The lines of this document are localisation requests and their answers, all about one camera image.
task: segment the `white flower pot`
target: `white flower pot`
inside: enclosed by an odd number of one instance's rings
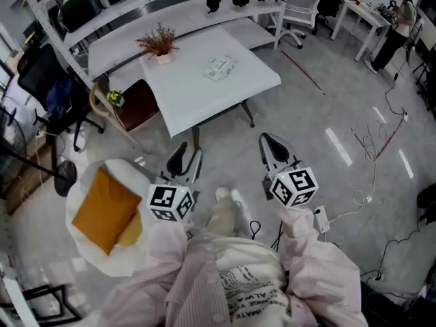
[[[116,105],[117,107],[121,108],[124,104],[124,97],[120,98],[120,101],[118,102],[118,104]]]
[[[163,54],[161,56],[156,56],[157,59],[157,64],[159,65],[165,65],[165,64],[169,64],[171,62],[171,54]]]

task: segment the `blue cloth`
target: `blue cloth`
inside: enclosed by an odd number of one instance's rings
[[[61,117],[65,110],[63,102],[71,96],[72,92],[73,80],[71,76],[66,75],[63,78],[56,80],[47,93],[47,112],[50,115],[58,114],[58,116]]]

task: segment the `green plant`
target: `green plant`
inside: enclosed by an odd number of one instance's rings
[[[178,50],[178,47],[174,45],[175,38],[175,30],[171,27],[163,27],[159,22],[156,30],[152,30],[150,34],[137,39],[136,42],[144,53],[162,56]]]
[[[116,89],[111,90],[106,96],[106,99],[113,106],[117,106],[122,98],[123,98],[123,94],[120,91],[117,91]]]

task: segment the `dried red plant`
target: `dried red plant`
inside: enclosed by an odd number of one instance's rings
[[[137,39],[136,42],[144,50],[144,53],[162,56],[178,50],[178,47],[174,45],[175,38],[175,29],[163,27],[162,23],[159,22],[156,30],[152,30],[150,34]]]

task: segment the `black pants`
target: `black pants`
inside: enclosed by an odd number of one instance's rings
[[[407,38],[405,36],[402,36],[400,33],[397,33],[393,29],[389,30],[384,45],[382,46],[374,62],[371,63],[373,69],[378,71],[379,69],[385,68],[385,66],[389,63],[389,61],[394,56],[396,50],[398,50],[402,45],[404,45],[406,41]]]

